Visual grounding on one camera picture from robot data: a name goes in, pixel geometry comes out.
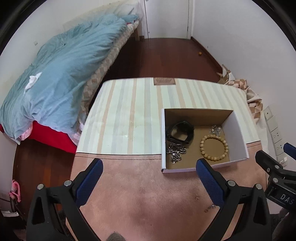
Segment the black smart watch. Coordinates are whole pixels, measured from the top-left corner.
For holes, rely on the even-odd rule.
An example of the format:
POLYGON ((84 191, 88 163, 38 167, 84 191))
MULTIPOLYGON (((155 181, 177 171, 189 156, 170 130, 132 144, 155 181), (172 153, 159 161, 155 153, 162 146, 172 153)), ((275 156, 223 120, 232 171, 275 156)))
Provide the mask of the black smart watch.
POLYGON ((174 144, 188 145, 194 138, 194 126, 183 120, 166 130, 166 140, 174 144))

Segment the white cardboard box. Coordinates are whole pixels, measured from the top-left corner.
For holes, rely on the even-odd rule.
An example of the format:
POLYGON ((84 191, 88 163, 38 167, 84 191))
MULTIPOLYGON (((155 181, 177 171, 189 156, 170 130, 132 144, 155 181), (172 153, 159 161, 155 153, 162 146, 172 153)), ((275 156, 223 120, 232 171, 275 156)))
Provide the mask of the white cardboard box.
POLYGON ((231 166, 249 158, 235 111, 162 109, 162 172, 194 171, 201 158, 205 158, 213 168, 231 166), (166 130, 179 121, 188 121, 194 126, 194 138, 188 145, 174 144, 166 139, 166 130))

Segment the checkered brown cloth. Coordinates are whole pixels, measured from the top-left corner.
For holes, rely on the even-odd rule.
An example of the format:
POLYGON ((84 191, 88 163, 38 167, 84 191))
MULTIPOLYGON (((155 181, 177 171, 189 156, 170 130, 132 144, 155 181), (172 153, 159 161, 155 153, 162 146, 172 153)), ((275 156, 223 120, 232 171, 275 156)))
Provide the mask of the checkered brown cloth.
POLYGON ((250 109, 251 115, 256 124, 260 121, 263 116, 263 103, 262 99, 256 94, 253 89, 248 85, 245 79, 235 79, 231 70, 222 64, 222 73, 217 72, 220 77, 218 83, 223 85, 232 86, 244 91, 246 95, 246 102, 250 109))

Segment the grey fuzzy sleeve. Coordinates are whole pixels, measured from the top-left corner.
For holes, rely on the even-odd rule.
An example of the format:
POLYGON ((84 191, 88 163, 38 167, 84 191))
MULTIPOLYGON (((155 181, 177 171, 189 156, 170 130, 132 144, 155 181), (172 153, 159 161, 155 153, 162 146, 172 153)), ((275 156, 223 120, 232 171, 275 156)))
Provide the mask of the grey fuzzy sleeve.
POLYGON ((126 239, 117 232, 113 232, 110 236, 106 239, 106 241, 126 241, 126 239))

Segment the red bed sheet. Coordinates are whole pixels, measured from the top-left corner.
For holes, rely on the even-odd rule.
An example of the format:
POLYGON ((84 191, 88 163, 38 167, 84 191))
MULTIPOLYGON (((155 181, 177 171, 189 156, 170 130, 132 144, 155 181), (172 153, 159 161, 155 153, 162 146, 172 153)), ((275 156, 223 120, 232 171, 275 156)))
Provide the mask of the red bed sheet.
POLYGON ((72 142, 66 133, 57 132, 48 126, 40 125, 37 121, 33 121, 30 127, 18 138, 18 140, 24 141, 27 138, 68 153, 75 154, 77 150, 77 145, 72 142))

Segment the striped table cloth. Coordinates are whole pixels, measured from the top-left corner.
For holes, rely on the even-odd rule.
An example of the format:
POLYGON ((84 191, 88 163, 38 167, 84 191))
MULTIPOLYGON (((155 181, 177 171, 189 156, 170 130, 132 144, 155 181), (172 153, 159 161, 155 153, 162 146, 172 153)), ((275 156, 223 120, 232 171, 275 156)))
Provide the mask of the striped table cloth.
POLYGON ((175 79, 155 85, 152 78, 104 82, 88 114, 77 152, 108 155, 161 153, 164 108, 233 110, 249 144, 259 140, 246 94, 236 87, 202 80, 175 79))

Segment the light blue duvet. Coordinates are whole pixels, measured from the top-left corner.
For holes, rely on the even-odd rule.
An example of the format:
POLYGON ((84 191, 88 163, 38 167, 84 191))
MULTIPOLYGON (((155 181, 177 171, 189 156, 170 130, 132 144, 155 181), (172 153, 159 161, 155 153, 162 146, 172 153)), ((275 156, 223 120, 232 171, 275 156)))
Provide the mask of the light blue duvet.
POLYGON ((17 79, 1 106, 1 126, 16 143, 38 123, 78 144, 102 63, 138 25, 138 15, 108 14, 52 37, 17 79))

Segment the patterned mattress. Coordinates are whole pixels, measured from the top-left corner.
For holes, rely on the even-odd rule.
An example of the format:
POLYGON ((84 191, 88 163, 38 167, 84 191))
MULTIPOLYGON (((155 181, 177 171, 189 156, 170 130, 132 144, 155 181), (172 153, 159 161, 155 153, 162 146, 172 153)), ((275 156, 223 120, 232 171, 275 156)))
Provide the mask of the patterned mattress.
POLYGON ((111 46, 111 49, 107 56, 103 59, 99 67, 95 70, 95 72, 91 75, 90 79, 86 82, 83 89, 82 101, 80 104, 80 110, 77 118, 77 131, 74 134, 69 135, 69 138, 76 146, 79 143, 79 139, 90 110, 90 103, 93 97, 95 96, 95 92, 99 88, 99 85, 102 83, 102 80, 106 75, 107 71, 116 60, 121 48, 131 37, 133 32, 137 30, 138 24, 139 20, 127 24, 126 29, 123 31, 122 34, 120 34, 120 36, 111 46))

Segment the white door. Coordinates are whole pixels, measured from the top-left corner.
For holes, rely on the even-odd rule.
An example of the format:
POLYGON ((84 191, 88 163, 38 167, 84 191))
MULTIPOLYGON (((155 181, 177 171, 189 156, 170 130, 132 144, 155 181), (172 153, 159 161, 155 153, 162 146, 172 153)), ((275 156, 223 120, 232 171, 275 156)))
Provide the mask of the white door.
POLYGON ((193 0, 140 1, 144 12, 141 35, 145 39, 190 39, 194 20, 193 0))

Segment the white wall power strip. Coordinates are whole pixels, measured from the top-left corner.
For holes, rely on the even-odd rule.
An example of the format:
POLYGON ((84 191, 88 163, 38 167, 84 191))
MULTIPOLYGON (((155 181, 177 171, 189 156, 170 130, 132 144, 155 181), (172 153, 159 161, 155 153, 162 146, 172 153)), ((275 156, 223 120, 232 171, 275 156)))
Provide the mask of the white wall power strip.
POLYGON ((263 113, 271 137, 271 142, 273 144, 276 160, 278 163, 285 167, 287 165, 287 154, 283 150, 284 142, 278 126, 278 122, 276 120, 276 116, 270 106, 267 106, 264 109, 263 113))

